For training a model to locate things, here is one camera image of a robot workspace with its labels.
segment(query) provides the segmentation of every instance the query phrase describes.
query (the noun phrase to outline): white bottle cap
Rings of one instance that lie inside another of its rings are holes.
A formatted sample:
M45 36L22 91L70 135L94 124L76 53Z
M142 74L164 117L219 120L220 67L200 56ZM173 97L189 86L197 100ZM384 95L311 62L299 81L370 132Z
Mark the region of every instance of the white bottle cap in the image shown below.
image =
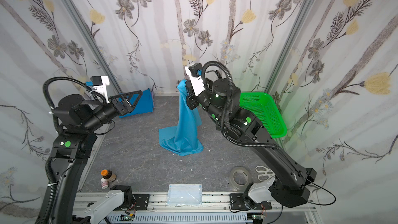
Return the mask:
M106 189L108 186L108 181L105 178L101 178L101 187Z

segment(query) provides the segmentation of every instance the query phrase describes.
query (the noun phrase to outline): black mounting plate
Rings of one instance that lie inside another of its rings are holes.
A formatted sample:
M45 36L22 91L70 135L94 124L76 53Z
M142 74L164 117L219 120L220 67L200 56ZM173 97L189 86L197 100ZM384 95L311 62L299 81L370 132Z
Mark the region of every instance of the black mounting plate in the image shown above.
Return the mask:
M149 194L133 194L137 201L131 210L147 210L149 203Z
M245 202L243 200L243 194L239 193L232 193L229 194L229 200L231 204L231 210L247 210L247 207L245 205ZM262 205L266 210L271 209L271 202L268 201L263 201ZM261 204L258 204L255 208L253 209L259 209L262 210Z

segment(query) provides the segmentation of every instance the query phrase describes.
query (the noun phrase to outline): blue cloth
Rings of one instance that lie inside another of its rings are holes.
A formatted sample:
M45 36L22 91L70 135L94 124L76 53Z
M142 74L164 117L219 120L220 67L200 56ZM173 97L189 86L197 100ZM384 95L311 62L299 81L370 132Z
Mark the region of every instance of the blue cloth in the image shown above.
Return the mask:
M180 156L203 151L202 143L198 140L197 126L202 124L198 109L190 110L187 106L188 95L185 88L186 80L182 80L177 88L180 91L180 116L176 127L159 129L159 144L161 147Z
M131 97L130 103L134 103L135 99L138 97L138 94L135 94ZM153 99L152 93L149 88L142 92L141 98L138 100L137 106L134 108L133 112L130 112L124 116L119 116L119 118L124 118L127 116L146 113L146 112L153 112Z

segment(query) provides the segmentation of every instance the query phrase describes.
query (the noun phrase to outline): floral curtain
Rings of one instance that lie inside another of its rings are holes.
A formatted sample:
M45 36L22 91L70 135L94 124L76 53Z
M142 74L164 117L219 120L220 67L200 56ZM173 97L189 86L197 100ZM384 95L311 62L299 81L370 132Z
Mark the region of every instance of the floral curtain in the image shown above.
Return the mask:
M73 2L124 91L170 94L183 66L210 60L242 91L263 91L303 0Z
M316 0L271 90L287 151L337 197L324 223L396 222L397 26L396 0Z
M57 137L42 85L55 76L86 82L104 73L61 0L0 4L0 219L33 223L47 188L45 161ZM49 91L55 104L74 93L90 98L70 82L52 83Z

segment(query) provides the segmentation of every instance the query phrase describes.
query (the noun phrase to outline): tape roll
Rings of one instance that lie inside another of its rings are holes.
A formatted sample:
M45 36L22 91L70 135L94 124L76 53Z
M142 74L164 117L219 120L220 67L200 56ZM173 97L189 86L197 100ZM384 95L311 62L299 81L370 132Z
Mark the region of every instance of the tape roll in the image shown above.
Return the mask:
M240 185L237 182L235 182L234 179L234 174L235 173L241 173L246 179L246 183L244 185ZM251 183L251 175L248 170L246 170L244 167L235 167L231 170L231 173L229 174L229 183L234 187L237 191L245 191L247 186Z

